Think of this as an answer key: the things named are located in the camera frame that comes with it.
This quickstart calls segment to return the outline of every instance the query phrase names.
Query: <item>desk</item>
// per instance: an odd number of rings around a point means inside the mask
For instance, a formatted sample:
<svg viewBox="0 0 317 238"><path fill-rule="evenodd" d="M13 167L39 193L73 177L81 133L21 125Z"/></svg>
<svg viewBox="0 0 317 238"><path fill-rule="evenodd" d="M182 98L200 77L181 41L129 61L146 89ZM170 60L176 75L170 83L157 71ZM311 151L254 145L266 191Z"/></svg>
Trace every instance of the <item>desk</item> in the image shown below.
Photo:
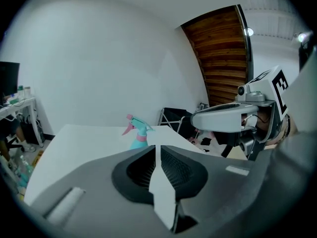
<svg viewBox="0 0 317 238"><path fill-rule="evenodd" d="M95 159L127 151L136 138L134 129L122 136L125 127L65 125L45 150L28 183L24 202L31 205L50 185L80 165ZM149 145L172 145L203 152L168 126L153 126Z"/></svg>
<svg viewBox="0 0 317 238"><path fill-rule="evenodd" d="M4 117L7 117L8 115L15 113L25 107L28 108L29 110L29 114L30 114L30 118L31 118L31 123L32 123L32 127L36 136L36 139L39 143L40 147L43 147L43 142L41 140L39 131L38 131L38 127L36 124L36 117L34 114L34 106L35 106L35 98L32 97L30 99L26 99L23 100L21 102L15 103L14 105L10 105L9 107L5 107L0 109L0 120L4 119Z"/></svg>

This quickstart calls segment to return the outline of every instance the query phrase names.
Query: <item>wooden ceiling panel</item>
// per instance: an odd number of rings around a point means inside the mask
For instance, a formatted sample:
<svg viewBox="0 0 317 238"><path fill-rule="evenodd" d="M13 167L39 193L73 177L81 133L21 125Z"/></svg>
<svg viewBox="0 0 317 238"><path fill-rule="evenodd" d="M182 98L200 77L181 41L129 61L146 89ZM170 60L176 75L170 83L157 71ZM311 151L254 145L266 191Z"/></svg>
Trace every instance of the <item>wooden ceiling panel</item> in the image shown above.
<svg viewBox="0 0 317 238"><path fill-rule="evenodd" d="M219 9L185 23L201 67L209 104L233 102L247 81L246 43L235 6Z"/></svg>

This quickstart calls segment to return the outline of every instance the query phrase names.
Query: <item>floor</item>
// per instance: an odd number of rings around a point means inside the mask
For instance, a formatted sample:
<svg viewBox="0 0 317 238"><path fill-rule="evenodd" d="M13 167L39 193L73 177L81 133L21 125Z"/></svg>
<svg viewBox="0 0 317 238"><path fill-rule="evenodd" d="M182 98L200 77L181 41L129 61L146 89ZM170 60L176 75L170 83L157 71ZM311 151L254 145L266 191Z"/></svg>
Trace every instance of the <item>floor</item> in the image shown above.
<svg viewBox="0 0 317 238"><path fill-rule="evenodd" d="M38 155L39 151L45 151L45 149L48 147L48 145L50 144L50 140L45 140L44 142L44 146L40 147L39 145L36 144L31 144L36 148L36 151L34 153L29 153L29 152L22 152L20 148L15 148L15 149L10 149L10 156L14 159L14 161L16 163L19 163L18 158L23 154L23 156L25 157L26 161L29 164L32 164L32 162L34 161L35 157Z"/></svg>

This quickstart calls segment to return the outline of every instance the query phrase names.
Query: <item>spray bottle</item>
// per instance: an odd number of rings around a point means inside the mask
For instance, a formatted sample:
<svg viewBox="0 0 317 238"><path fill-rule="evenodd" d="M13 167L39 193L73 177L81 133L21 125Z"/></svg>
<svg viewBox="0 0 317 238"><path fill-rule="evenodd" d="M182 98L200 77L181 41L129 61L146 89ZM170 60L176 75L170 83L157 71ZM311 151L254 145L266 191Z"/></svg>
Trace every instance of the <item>spray bottle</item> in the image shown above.
<svg viewBox="0 0 317 238"><path fill-rule="evenodd" d="M139 118L136 118L133 115L127 115L127 118L130 120L130 122L127 129L124 131L122 135L127 134L130 130L135 128L139 130L137 138L133 141L130 149L136 149L136 148L148 146L147 131L154 131L154 129L151 126L149 126L145 121Z"/></svg>

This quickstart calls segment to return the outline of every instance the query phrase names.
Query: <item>cable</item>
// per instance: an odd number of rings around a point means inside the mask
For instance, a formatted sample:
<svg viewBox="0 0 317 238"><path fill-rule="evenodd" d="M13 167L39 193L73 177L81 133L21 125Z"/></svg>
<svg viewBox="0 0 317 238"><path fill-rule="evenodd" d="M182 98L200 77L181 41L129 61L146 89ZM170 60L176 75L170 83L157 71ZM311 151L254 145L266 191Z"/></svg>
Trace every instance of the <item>cable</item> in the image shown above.
<svg viewBox="0 0 317 238"><path fill-rule="evenodd" d="M39 127L41 128L41 129L43 129L42 127L41 127L41 124L40 124L40 122L36 119L36 122L39 124Z"/></svg>
<svg viewBox="0 0 317 238"><path fill-rule="evenodd" d="M270 118L271 118L271 116L269 116L266 121L263 121L258 115L253 115L253 116L259 118L261 120L261 122L263 122L263 123L267 123L270 120Z"/></svg>
<svg viewBox="0 0 317 238"><path fill-rule="evenodd" d="M21 103L21 105L11 104L11 106L21 107L21 106L24 104L24 102L25 102L26 100L28 100L28 99L23 99L21 102L17 102L17 103Z"/></svg>
<svg viewBox="0 0 317 238"><path fill-rule="evenodd" d="M193 140L191 140L191 141L188 140L188 142L194 142L196 140L196 138L197 138L198 133L199 133L199 130L197 131L195 138Z"/></svg>
<svg viewBox="0 0 317 238"><path fill-rule="evenodd" d="M6 118L6 117L3 117L3 116L1 116L3 119L6 119L6 120L8 120L8 121L14 121L14 119L15 118L13 118L12 120L10 120L10 119L8 119L8 118Z"/></svg>

